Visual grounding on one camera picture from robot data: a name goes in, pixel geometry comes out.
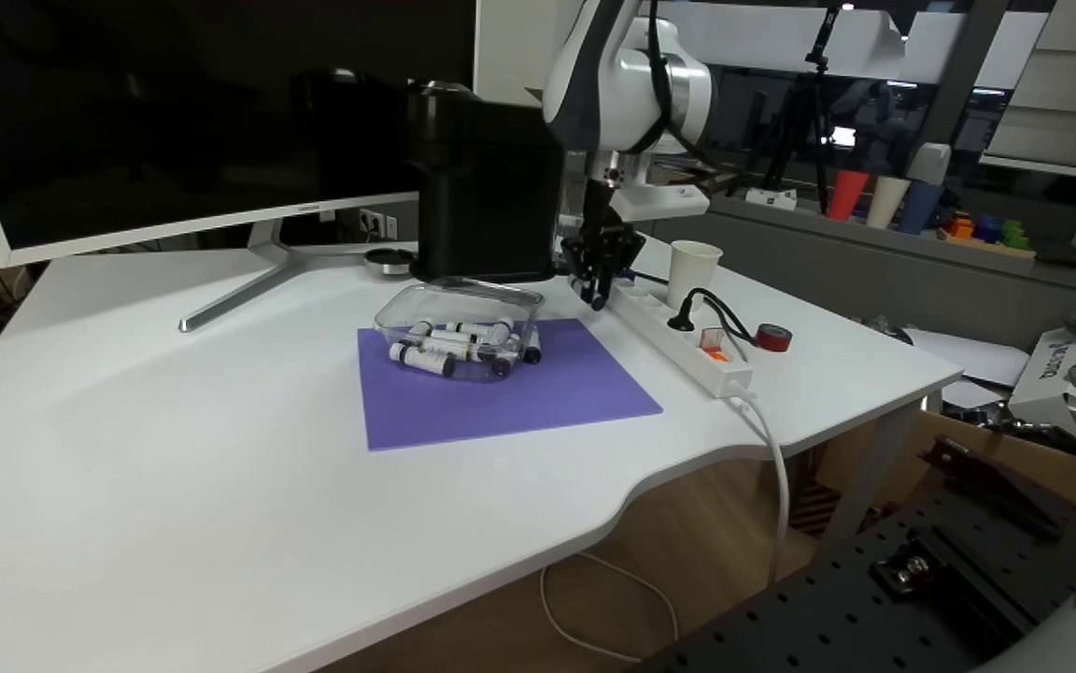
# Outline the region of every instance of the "floor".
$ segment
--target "floor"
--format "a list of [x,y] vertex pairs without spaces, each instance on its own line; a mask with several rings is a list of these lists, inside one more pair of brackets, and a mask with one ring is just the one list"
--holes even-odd
[[[679,630],[692,631],[764,591],[775,539],[771,488],[771,467],[748,462],[677,479],[628,506],[616,531],[590,553],[657,585]],[[791,531],[784,574],[804,568],[812,553],[814,539]],[[551,574],[551,607],[567,631],[614,650],[647,660],[673,645],[653,594],[580,559]],[[469,671],[609,673],[628,665],[557,641],[543,617],[538,576],[526,576],[326,673]]]

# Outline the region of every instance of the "black monitor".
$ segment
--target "black monitor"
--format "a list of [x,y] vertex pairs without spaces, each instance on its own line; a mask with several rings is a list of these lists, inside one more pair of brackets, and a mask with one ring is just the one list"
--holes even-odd
[[0,265],[414,197],[475,0],[0,0]]

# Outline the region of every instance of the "desk leg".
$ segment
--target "desk leg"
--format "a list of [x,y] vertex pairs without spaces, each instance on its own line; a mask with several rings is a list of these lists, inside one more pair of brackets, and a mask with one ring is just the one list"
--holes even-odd
[[871,448],[861,462],[845,499],[836,500],[836,511],[822,535],[820,553],[831,553],[836,543],[852,539],[862,526],[873,499],[883,494],[888,467],[900,458],[900,442],[907,439],[912,419],[917,419],[917,403],[888,412],[873,424]]

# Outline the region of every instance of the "wire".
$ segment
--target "wire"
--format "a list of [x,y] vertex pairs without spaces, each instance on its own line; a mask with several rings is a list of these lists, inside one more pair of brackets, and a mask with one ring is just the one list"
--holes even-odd
[[725,396],[725,403],[766,442],[766,448],[775,458],[778,511],[775,511],[775,546],[771,546],[771,574],[766,574],[766,589],[775,589],[778,574],[781,574],[784,546],[788,546],[788,515],[791,515],[788,462],[784,462],[784,448],[778,447],[764,408],[755,403],[755,396],[748,396],[748,393],[733,393],[733,396]]
[[692,292],[685,297],[685,303],[679,303],[679,320],[692,313],[692,298],[694,298],[694,297],[702,297],[702,298],[709,303],[709,310],[719,310],[719,320],[723,320],[725,331],[733,331],[735,338],[743,338],[743,341],[755,344],[750,331],[748,331],[748,327],[735,320],[735,310],[733,310],[723,297],[714,297],[709,290],[692,290]]
[[673,286],[665,278],[652,278],[652,273],[636,273],[636,268],[628,278],[639,278],[639,281],[652,281],[652,286]]
[[741,333],[730,331],[730,327],[723,327],[723,331],[725,331],[725,341],[733,344],[733,353],[735,353],[743,364],[750,364],[748,348],[741,344]]
[[673,116],[673,79],[663,59],[663,38],[657,38],[657,0],[652,3],[652,23],[647,23],[647,40],[652,40],[652,83],[653,83],[653,103],[657,103],[657,123],[668,133],[700,166],[714,171],[741,171],[735,166],[725,166],[723,158],[709,158],[702,145],[694,145],[685,126]]
[[[679,631],[679,615],[677,615],[673,599],[668,599],[657,585],[652,585],[652,580],[642,580],[639,574],[619,568],[619,566],[614,566],[614,563],[607,563],[607,559],[596,559],[596,553],[580,553],[580,559],[602,566],[607,574],[616,574],[616,576],[647,589],[652,594],[657,594],[657,604],[663,604],[665,615],[668,615],[673,641],[685,637],[685,631]],[[614,649],[602,649],[602,645],[590,645],[590,641],[580,641],[576,631],[567,631],[567,630],[560,625],[560,617],[553,615],[553,607],[551,607],[551,591],[545,591],[551,580],[545,580],[545,576],[551,576],[551,566],[538,574],[538,604],[543,604],[545,625],[551,625],[560,641],[567,641],[572,649],[582,649],[582,650],[590,650],[590,656],[614,660],[614,662],[628,662],[628,665],[642,662],[639,656],[624,656],[624,650],[614,650]]]

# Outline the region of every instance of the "power strip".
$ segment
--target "power strip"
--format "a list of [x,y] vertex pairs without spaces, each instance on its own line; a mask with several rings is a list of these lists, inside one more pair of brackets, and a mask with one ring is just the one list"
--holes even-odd
[[725,361],[702,353],[702,331],[668,331],[673,310],[657,297],[614,290],[609,310],[663,361],[679,367],[707,396],[730,399],[750,391],[755,372],[748,367],[748,361],[730,341],[719,341],[725,348]]

